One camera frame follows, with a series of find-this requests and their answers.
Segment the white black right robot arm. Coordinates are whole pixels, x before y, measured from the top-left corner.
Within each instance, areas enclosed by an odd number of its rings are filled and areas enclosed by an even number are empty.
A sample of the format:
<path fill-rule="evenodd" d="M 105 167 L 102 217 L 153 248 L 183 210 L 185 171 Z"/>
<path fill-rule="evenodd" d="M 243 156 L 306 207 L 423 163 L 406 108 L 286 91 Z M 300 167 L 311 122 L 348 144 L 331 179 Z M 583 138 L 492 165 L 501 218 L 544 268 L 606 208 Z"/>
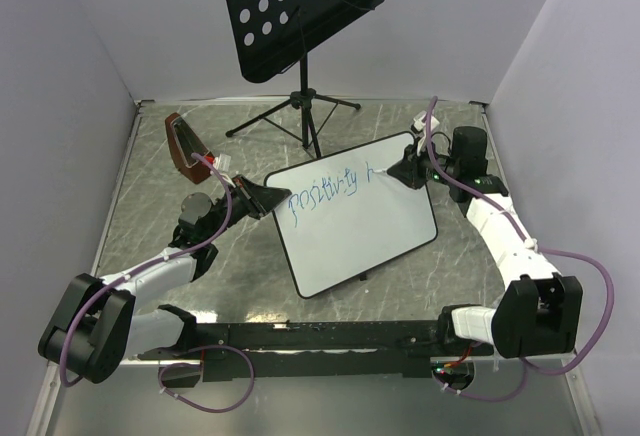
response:
<path fill-rule="evenodd" d="M 488 135 L 473 126 L 454 129 L 448 153 L 416 137 L 387 175 L 418 190 L 433 181 L 488 248 L 504 283 L 496 308 L 452 305 L 439 316 L 438 346 L 458 354 L 470 342 L 489 344 L 504 358 L 569 353 L 575 347 L 583 289 L 537 250 L 523 228 L 508 189 L 488 171 Z"/>

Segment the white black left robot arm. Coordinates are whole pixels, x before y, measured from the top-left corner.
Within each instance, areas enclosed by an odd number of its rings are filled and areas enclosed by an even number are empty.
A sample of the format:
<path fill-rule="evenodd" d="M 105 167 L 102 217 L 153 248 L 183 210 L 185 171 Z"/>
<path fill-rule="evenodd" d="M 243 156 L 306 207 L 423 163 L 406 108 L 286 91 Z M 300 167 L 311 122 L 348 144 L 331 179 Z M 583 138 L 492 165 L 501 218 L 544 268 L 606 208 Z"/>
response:
<path fill-rule="evenodd" d="M 103 382 L 132 356 L 163 349 L 177 358 L 198 343 L 197 318 L 164 304 L 139 314 L 140 307 L 203 276 L 218 255 L 213 241 L 245 217 L 259 220 L 289 196 L 285 188 L 256 184 L 242 175 L 224 186 L 216 200 L 196 192 L 181 204 L 169 245 L 157 256 L 121 272 L 96 277 L 82 273 L 67 286 L 38 342 L 37 351 L 67 374 Z"/>

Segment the black perforated music stand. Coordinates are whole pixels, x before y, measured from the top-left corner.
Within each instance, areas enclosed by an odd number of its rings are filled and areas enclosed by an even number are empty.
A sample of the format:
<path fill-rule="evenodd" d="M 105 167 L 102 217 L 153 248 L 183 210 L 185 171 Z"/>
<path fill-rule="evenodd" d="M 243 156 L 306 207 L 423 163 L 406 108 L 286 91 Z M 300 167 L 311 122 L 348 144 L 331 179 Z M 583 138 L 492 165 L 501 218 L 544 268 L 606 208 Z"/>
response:
<path fill-rule="evenodd" d="M 282 103 L 227 131 L 227 136 L 269 121 L 271 115 L 287 107 L 301 114 L 301 132 L 296 135 L 302 147 L 321 153 L 321 130 L 312 115 L 316 100 L 354 110 L 360 104 L 318 93 L 309 84 L 310 52 L 337 35 L 384 0 L 226 0 L 232 34 L 242 77 L 254 84 L 265 83 L 299 69 L 300 87 Z"/>

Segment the brown wooden metronome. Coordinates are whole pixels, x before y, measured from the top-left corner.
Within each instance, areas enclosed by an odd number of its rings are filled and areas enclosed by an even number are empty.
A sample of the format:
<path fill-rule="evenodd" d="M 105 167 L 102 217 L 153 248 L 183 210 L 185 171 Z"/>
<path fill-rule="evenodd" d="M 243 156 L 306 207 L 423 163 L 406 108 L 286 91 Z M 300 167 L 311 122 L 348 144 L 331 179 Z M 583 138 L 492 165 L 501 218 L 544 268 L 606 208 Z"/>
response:
<path fill-rule="evenodd" d="M 170 156 L 176 169 L 194 184 L 205 181 L 210 176 L 210 170 L 199 159 L 194 158 L 193 154 L 196 153 L 213 164 L 213 153 L 179 113 L 170 114 L 164 124 Z"/>

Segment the white rectangular whiteboard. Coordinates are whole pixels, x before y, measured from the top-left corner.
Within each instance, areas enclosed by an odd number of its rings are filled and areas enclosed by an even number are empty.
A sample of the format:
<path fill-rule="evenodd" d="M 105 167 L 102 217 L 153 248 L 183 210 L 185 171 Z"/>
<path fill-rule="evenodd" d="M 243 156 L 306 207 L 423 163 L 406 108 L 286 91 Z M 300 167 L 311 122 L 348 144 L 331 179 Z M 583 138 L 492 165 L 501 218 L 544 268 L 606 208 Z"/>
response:
<path fill-rule="evenodd" d="M 400 132 L 268 174 L 292 195 L 274 212 L 298 295 L 312 298 L 437 238 L 427 189 L 375 174 L 413 143 Z"/>

